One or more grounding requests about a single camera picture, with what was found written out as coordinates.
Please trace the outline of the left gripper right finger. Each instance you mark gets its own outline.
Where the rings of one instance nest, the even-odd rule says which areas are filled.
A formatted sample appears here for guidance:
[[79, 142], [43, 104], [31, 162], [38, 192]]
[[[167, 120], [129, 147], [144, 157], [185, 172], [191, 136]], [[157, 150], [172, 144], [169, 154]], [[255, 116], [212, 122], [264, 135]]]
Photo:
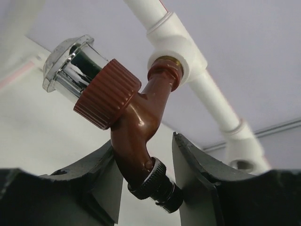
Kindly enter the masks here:
[[301, 172], [273, 169], [258, 176], [229, 167], [182, 134], [172, 141], [174, 173], [182, 189], [183, 226], [298, 226]]

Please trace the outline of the white pipe frame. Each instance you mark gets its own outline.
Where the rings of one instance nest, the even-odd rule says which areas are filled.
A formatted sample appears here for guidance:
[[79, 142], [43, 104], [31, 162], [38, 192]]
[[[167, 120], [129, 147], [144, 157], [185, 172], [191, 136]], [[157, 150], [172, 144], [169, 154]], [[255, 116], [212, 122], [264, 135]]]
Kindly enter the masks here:
[[[11, 63], [11, 56], [31, 29], [45, 2], [43, 0], [8, 0], [0, 3], [0, 67]], [[207, 70], [207, 61], [176, 13], [159, 0], [127, 0], [126, 5], [146, 29], [154, 52], [153, 64], [161, 57], [171, 57], [183, 67], [181, 84], [188, 83], [219, 126], [226, 141], [227, 164], [237, 167], [248, 163], [248, 172], [264, 173], [270, 165], [264, 149], [247, 122], [237, 116]]]

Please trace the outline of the brown water faucet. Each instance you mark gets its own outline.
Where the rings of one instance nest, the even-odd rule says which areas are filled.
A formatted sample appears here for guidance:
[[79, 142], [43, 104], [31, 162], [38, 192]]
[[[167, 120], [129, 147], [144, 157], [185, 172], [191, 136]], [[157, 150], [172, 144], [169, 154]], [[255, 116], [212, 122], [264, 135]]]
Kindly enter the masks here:
[[166, 175], [166, 166], [150, 156], [147, 142], [160, 127], [167, 100], [183, 77], [181, 63], [161, 56], [141, 81], [118, 60], [94, 49], [89, 35], [61, 42], [43, 66], [43, 89], [74, 103], [74, 111], [102, 130], [111, 131], [116, 164], [139, 200], [150, 198], [168, 213], [183, 203], [182, 190]]

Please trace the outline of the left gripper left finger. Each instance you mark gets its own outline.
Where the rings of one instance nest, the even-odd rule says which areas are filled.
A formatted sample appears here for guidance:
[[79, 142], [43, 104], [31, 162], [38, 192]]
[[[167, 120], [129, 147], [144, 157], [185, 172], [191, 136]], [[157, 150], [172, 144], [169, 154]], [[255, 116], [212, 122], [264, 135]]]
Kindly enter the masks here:
[[3, 226], [113, 226], [119, 221], [123, 177], [110, 142], [50, 175], [0, 171]]

